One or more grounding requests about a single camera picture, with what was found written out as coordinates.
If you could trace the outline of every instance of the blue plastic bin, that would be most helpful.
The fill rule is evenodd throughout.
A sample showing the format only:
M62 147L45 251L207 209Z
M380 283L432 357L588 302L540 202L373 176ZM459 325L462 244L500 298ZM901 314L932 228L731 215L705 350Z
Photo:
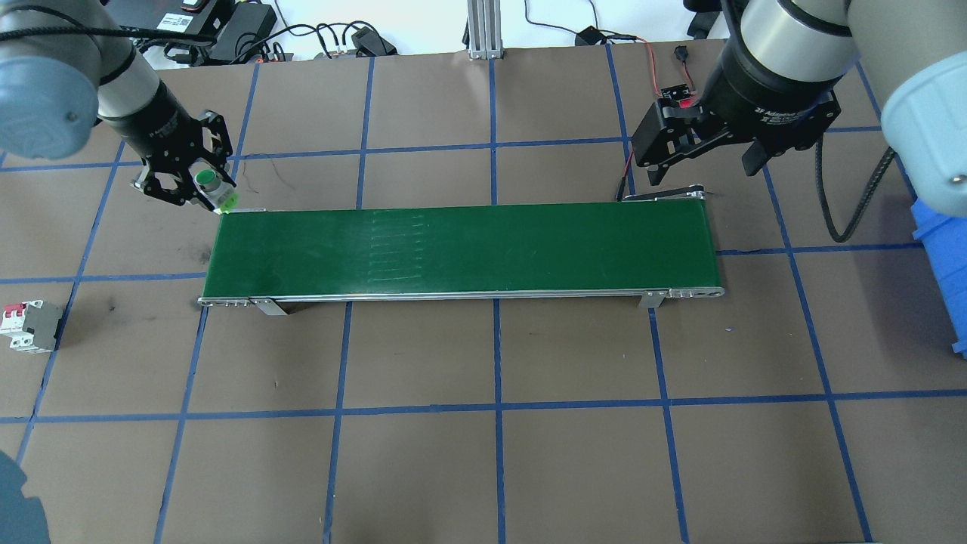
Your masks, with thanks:
M953 350L967 359L967 219L941 215L917 200L913 237L923 242L957 333Z

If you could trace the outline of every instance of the metal bracket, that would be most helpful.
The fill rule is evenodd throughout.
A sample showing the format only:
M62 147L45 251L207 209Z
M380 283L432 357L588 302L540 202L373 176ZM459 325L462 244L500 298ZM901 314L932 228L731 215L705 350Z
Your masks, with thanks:
M283 308L271 298L237 298L221 300L205 300L203 298L199 298L198 304L207 306L209 308L213 306L223 306L225 308L238 308L239 306L246 308L248 306L254 306L255 308L261 310L266 316L289 315L288 312L283 310Z
M654 289L645 291L638 302L642 310L654 310L666 298L718 298L725 294L722 287L696 287L691 289Z
M266 316L288 316L288 312L282 309L275 300L271 298L253 298L251 303L255 305Z
M467 36L471 59L504 58L500 0L467 0Z
M682 187L679 189L671 189L668 191L655 191L653 193L644 193L638 195L628 195L622 198L622 202L635 202L642 200L671 200L674 198L705 198L705 186L704 185L689 185L687 187Z

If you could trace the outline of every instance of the green bottle cap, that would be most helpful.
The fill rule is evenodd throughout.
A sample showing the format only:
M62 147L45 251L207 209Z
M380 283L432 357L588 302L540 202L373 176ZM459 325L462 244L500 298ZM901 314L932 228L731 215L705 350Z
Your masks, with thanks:
M194 180L198 182L198 185L208 185L214 183L217 179L218 177L215 175L215 171L210 168L201 170L194 175Z

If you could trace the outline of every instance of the red wire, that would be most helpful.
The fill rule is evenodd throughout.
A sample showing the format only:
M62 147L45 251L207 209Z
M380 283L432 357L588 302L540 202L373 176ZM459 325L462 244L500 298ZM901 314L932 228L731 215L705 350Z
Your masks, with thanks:
M682 63L682 68L685 69L685 79L687 79L689 81L689 89L691 89L692 91L694 91L695 90L695 82L691 80L691 74L689 74L689 65L683 62Z
M634 158L634 148L632 147L631 152L628 153L628 161L625 162L625 173L621 174L621 177L628 177L628 170L631 168L631 159Z
M661 91L659 90L659 77L656 73L655 67L655 50L652 49L652 45L644 38L638 38L638 41L648 47L648 55L652 58L652 89L655 90L655 96L661 96Z

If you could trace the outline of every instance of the power adapter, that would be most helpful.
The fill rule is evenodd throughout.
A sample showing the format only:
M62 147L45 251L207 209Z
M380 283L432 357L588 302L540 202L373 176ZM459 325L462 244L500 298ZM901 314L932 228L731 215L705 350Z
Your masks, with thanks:
M600 45L605 42L607 42L607 37L601 33L601 30L593 26L585 28L574 36L575 45Z
M221 28L218 41L212 45L206 64L231 64L243 52L242 62L248 61L258 52L251 44L263 40L276 26L276 11L272 6L254 2L240 2L235 5L232 17Z
M358 57L383 57L395 55L396 46L387 42L376 31L363 27L353 33L353 47Z

